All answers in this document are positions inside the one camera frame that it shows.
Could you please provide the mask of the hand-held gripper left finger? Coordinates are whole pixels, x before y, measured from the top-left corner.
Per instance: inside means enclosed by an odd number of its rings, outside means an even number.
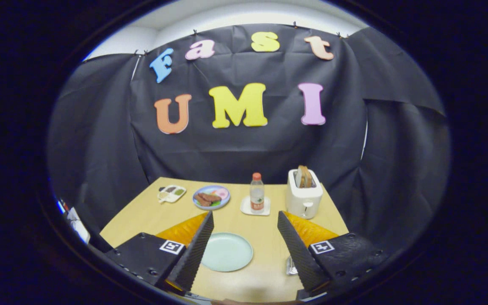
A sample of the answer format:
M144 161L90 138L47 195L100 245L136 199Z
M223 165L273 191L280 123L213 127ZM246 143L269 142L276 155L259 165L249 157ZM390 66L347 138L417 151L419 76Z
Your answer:
M214 229L213 219L209 211L157 235L141 232L104 255L151 286L187 293Z

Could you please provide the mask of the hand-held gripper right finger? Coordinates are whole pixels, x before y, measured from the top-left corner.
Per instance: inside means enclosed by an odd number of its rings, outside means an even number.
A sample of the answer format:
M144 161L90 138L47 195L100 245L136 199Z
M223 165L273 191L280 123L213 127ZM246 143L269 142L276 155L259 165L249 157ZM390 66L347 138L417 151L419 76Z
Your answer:
M277 229L309 295L343 294L381 270L389 253L356 233L338 235L286 211Z

